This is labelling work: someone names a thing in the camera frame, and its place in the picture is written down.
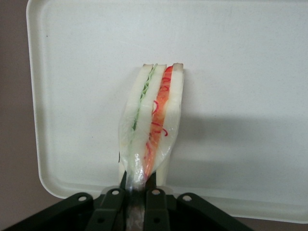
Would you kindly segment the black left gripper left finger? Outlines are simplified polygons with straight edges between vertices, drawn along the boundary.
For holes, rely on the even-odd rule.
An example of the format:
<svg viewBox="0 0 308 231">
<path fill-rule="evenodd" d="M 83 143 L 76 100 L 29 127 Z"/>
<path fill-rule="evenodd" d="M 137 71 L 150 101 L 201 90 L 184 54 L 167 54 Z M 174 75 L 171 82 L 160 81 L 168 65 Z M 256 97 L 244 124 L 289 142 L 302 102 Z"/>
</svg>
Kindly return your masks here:
<svg viewBox="0 0 308 231">
<path fill-rule="evenodd" d="M 86 226 L 87 231 L 123 231 L 125 229 L 126 176 L 127 174 L 124 173 L 117 188 L 109 189 L 98 198 L 97 206 Z"/>
</svg>

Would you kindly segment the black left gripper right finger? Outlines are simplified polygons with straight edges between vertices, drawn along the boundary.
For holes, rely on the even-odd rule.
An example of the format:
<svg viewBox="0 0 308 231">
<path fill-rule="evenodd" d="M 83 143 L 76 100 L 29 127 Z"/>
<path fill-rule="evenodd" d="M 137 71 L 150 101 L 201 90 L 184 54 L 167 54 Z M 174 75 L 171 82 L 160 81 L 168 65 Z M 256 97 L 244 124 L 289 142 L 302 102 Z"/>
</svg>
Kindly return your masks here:
<svg viewBox="0 0 308 231">
<path fill-rule="evenodd" d="M 169 213 L 165 192 L 156 185 L 156 174 L 147 180 L 145 194 L 144 231 L 168 231 Z"/>
</svg>

